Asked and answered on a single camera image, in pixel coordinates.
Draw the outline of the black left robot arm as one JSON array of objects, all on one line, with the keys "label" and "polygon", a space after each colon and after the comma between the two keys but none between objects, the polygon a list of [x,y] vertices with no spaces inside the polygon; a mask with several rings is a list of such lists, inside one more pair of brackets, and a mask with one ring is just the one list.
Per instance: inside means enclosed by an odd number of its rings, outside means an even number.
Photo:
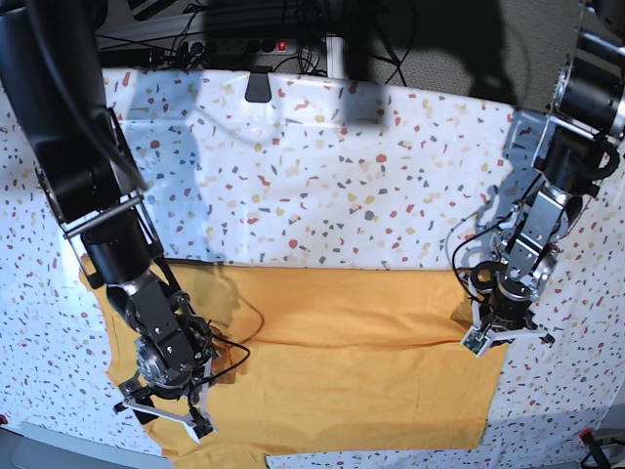
[{"label": "black left robot arm", "polygon": [[534,322],[530,308],[543,293],[586,195],[618,168],[624,140],[624,74],[578,57],[583,51],[624,66],[624,4],[583,1],[617,41],[579,26],[576,44],[559,70],[551,108],[534,152],[538,175],[505,216],[485,229],[486,260],[460,277],[472,306],[472,324],[461,343],[480,357],[489,348],[537,336],[555,339]]}]

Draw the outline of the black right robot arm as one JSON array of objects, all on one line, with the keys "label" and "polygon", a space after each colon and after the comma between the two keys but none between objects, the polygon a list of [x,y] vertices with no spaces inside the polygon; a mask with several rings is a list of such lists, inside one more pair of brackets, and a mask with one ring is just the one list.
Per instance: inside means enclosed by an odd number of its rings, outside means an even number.
[{"label": "black right robot arm", "polygon": [[1,84],[37,161],[36,175],[80,268],[138,333],[137,369],[121,384],[121,409],[146,423],[154,398],[185,399],[169,413],[194,440],[209,435],[205,408],[216,358],[208,322],[168,266],[144,205],[146,183],[105,99],[88,1],[5,1]]}]

